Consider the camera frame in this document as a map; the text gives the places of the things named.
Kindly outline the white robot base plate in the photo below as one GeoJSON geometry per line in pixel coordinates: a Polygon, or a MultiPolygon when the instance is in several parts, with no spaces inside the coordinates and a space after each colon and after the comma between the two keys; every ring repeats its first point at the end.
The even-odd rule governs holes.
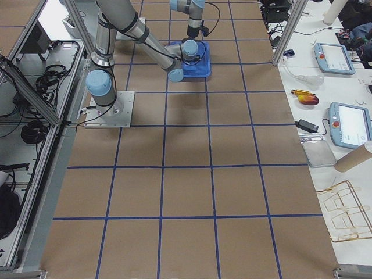
{"type": "Polygon", "coordinates": [[[91,97],[90,106],[95,106],[94,109],[87,111],[85,128],[130,128],[131,118],[133,115],[135,92],[134,91],[118,91],[117,99],[114,105],[108,112],[107,108],[96,106],[96,103],[91,97]]]}

